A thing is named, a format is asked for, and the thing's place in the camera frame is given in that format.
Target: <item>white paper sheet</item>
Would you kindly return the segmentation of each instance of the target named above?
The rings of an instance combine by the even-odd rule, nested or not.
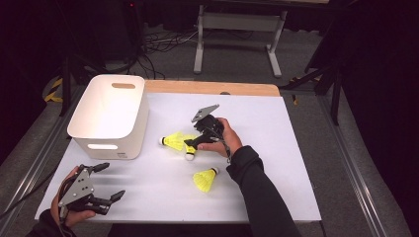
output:
[[[279,190],[295,221],[320,220],[315,196],[299,152],[289,115],[281,97],[149,93],[150,113],[139,156],[129,161],[89,158],[73,140],[52,178],[36,214],[50,207],[59,185],[77,165],[111,166],[93,173],[97,198],[109,198],[126,190],[99,222],[233,223],[247,222],[243,196],[230,179],[226,159],[216,153],[197,151],[193,161],[158,144],[176,131],[200,135],[192,117],[198,109],[219,104],[211,114],[227,118],[244,145],[251,145],[264,162],[265,172]],[[196,172],[217,167],[208,193],[193,183]]]

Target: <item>human hand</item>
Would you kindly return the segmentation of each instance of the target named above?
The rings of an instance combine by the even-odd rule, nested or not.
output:
[[[76,172],[77,172],[77,170],[78,170],[78,167],[75,167],[71,172],[70,172],[70,174],[68,174],[67,175],[67,177],[65,177],[65,179],[64,179],[64,181],[65,180],[67,180],[68,178],[70,178],[70,177],[72,177],[73,175],[75,175],[76,174]],[[59,194],[59,190],[58,190],[58,192],[57,192],[57,194],[56,194],[56,196],[55,196],[55,198],[52,200],[52,203],[51,203],[51,210],[50,210],[50,212],[51,212],[51,215],[52,215],[52,217],[53,217],[53,219],[55,220],[55,223],[59,226],[59,211],[58,211],[58,202],[59,202],[59,197],[58,197],[58,194]],[[65,225],[68,227],[68,228],[71,228],[71,227],[73,227],[74,225],[76,225],[77,223],[79,223],[79,222],[81,222],[81,221],[83,221],[83,220],[86,220],[86,219],[88,219],[88,218],[91,218],[91,217],[93,217],[93,216],[95,216],[96,215],[96,213],[95,213],[95,211],[93,211],[93,210],[84,210],[84,211],[80,211],[80,212],[77,212],[77,211],[72,211],[72,210],[69,210],[68,211],[68,215],[67,215],[67,218],[66,218],[66,220],[65,220]]]
[[[217,119],[224,126],[224,132],[222,133],[222,136],[224,137],[225,143],[230,148],[231,156],[233,156],[235,151],[243,146],[241,144],[240,137],[238,137],[237,133],[231,128],[227,119]],[[227,152],[225,151],[225,147],[221,142],[201,143],[198,145],[198,150],[215,151],[223,157],[228,157]]]

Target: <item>metal leg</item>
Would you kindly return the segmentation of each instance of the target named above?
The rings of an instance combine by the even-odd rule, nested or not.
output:
[[[194,73],[200,74],[203,68],[204,42],[203,42],[203,27],[204,20],[204,6],[200,6],[200,14],[198,16],[198,45],[197,54],[195,55]]]
[[[278,41],[281,36],[281,32],[283,31],[283,26],[286,21],[287,11],[281,12],[281,18],[278,19],[277,26],[275,28],[274,39],[272,40],[272,44],[266,45],[266,49],[268,51],[269,60],[271,61],[272,70],[274,71],[275,77],[281,77],[281,69],[280,65],[278,64],[277,56],[275,55],[275,50],[277,49]]]

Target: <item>metal stand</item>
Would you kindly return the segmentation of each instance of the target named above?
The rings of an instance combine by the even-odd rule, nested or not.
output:
[[[224,29],[224,30],[242,30],[257,32],[274,32],[272,43],[267,44],[266,49],[271,61],[272,70],[275,77],[281,77],[281,69],[278,64],[275,50],[283,30],[287,11],[281,12],[280,16],[251,16],[240,14],[221,14],[206,13],[204,6],[200,6],[198,16],[198,45],[195,55],[194,73],[200,74],[203,67],[204,56],[204,28]]]

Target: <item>shuttlecock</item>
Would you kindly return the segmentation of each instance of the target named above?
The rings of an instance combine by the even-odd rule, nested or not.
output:
[[[184,135],[183,140],[188,140],[188,139],[195,139],[197,138],[195,135]],[[195,158],[195,152],[197,151],[193,146],[189,146],[185,143],[185,148],[186,148],[186,154],[185,154],[185,159],[192,161]]]
[[[182,132],[178,131],[165,137],[161,137],[158,142],[160,145],[172,147],[173,149],[181,151],[184,146],[184,139]]]
[[[199,190],[207,193],[216,174],[218,174],[218,168],[210,168],[209,170],[198,172],[194,175],[194,183]]]

